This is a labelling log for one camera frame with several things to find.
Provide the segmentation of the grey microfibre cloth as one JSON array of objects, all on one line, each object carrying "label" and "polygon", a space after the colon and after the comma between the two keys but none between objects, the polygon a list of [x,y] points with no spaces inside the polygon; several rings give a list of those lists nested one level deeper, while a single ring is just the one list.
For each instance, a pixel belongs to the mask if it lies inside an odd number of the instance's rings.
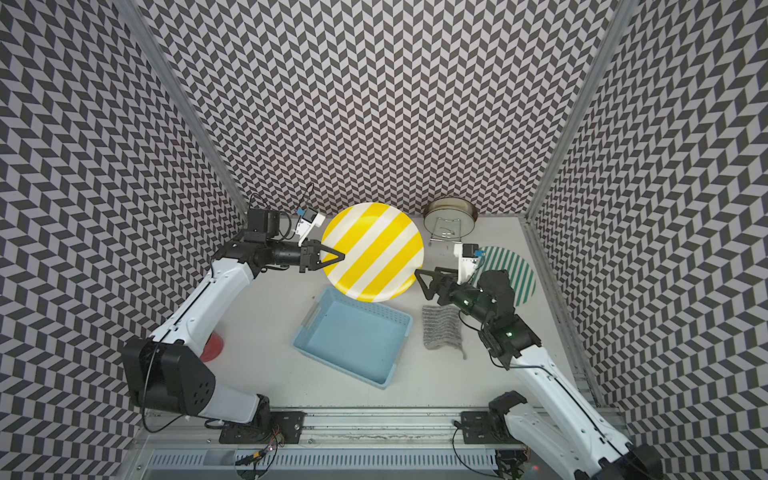
[{"label": "grey microfibre cloth", "polygon": [[460,352],[463,360],[467,359],[457,307],[425,305],[421,310],[421,319],[423,345],[427,350],[450,347]]}]

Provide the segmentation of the yellow striped plate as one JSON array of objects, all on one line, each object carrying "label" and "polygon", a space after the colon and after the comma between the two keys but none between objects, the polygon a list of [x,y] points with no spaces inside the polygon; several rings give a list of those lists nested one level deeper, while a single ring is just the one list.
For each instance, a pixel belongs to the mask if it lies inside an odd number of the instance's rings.
[{"label": "yellow striped plate", "polygon": [[346,258],[323,269],[347,297],[368,303],[392,300],[415,282],[424,262],[424,240],[412,220],[396,207],[378,202],[350,206],[330,220],[322,243]]}]

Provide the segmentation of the green striped plate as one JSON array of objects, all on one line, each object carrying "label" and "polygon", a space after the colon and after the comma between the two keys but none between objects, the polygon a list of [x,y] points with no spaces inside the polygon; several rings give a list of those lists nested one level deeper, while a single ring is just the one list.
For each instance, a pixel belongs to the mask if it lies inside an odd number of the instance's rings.
[{"label": "green striped plate", "polygon": [[481,246],[480,251],[481,259],[470,280],[473,286],[478,286],[480,275],[484,272],[504,270],[515,293],[516,307],[524,305],[534,296],[538,285],[536,272],[525,258],[500,246]]}]

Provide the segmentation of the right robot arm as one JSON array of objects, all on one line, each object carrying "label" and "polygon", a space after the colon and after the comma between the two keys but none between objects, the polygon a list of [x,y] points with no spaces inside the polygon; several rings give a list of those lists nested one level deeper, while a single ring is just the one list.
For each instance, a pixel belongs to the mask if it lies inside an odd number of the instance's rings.
[{"label": "right robot arm", "polygon": [[453,305],[479,321],[478,337],[490,357],[539,400],[547,420],[516,391],[497,397],[489,408],[510,436],[530,447],[561,478],[663,478],[659,452],[630,441],[565,378],[541,339],[517,314],[507,271],[486,271],[476,285],[457,283],[452,269],[418,269],[415,275],[426,299]]}]

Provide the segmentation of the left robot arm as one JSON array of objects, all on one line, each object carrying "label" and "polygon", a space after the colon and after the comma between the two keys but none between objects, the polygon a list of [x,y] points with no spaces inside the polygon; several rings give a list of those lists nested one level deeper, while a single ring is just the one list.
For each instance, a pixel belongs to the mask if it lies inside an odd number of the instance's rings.
[{"label": "left robot arm", "polygon": [[269,400],[216,380],[202,359],[230,304],[261,273],[317,271],[344,260],[343,253],[310,238],[325,217],[312,208],[297,211],[293,235],[280,231],[287,214],[250,208],[246,226],[220,247],[201,283],[146,338],[128,340],[121,352],[130,402],[149,409],[272,430]]}]

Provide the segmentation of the light blue plastic basket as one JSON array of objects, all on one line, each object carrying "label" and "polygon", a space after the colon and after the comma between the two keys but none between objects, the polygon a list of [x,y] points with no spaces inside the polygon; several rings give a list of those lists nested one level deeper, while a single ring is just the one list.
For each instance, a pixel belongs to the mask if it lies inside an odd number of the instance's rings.
[{"label": "light blue plastic basket", "polygon": [[353,300],[328,287],[314,301],[291,345],[310,359],[385,389],[412,326],[413,317],[407,313]]}]

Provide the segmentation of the red emergency stop button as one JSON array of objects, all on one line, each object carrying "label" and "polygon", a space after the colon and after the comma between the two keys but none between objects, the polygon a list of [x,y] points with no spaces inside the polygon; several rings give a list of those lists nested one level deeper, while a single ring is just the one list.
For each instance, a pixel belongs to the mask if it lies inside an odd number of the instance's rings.
[{"label": "red emergency stop button", "polygon": [[208,341],[206,342],[203,352],[200,355],[200,360],[204,363],[211,362],[216,359],[224,349],[224,340],[216,332],[212,332]]}]

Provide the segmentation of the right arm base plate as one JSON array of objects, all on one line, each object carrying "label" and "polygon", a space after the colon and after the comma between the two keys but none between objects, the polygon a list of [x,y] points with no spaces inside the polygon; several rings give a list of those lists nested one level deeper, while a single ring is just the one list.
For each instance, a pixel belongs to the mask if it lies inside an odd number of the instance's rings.
[{"label": "right arm base plate", "polygon": [[459,423],[463,442],[469,445],[519,444],[508,431],[504,418],[492,411],[462,411]]}]

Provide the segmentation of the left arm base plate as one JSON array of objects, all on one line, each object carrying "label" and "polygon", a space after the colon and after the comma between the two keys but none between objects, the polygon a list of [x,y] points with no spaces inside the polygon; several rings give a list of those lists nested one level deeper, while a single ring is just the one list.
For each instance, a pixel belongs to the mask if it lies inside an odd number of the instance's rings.
[{"label": "left arm base plate", "polygon": [[263,444],[276,436],[280,444],[298,444],[306,413],[298,410],[271,411],[249,424],[226,422],[219,436],[224,445]]}]

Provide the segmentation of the aluminium front rail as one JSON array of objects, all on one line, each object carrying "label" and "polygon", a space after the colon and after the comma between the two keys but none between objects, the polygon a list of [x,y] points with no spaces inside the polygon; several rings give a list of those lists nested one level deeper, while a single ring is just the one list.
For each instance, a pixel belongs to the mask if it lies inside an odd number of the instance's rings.
[{"label": "aluminium front rail", "polygon": [[[485,408],[293,408],[304,411],[303,432],[298,445],[306,448],[441,448],[452,436],[462,411],[487,411]],[[151,415],[154,430],[142,430],[135,444],[224,445],[216,422],[210,427],[197,417],[181,418],[165,429],[160,426],[169,415]]]}]

